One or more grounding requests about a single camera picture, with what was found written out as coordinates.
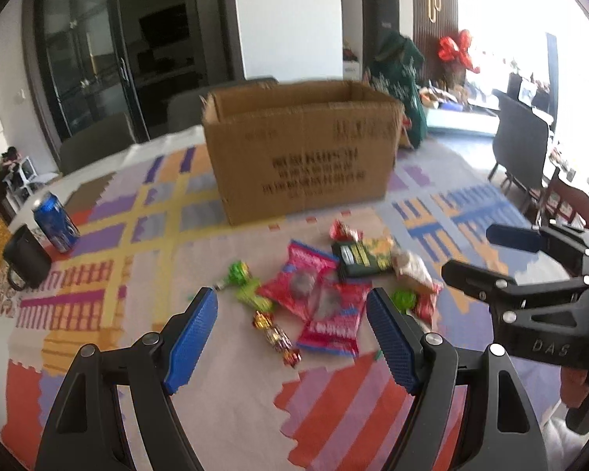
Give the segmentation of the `right hand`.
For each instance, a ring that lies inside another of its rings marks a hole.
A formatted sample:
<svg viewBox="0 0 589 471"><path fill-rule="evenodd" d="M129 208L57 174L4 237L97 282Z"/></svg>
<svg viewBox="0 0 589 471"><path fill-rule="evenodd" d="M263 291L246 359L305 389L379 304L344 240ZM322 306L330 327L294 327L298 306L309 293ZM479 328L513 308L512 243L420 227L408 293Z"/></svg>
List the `right hand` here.
<svg viewBox="0 0 589 471"><path fill-rule="evenodd" d="M579 408L589 394L585 370L561 369L561 401L568 408Z"/></svg>

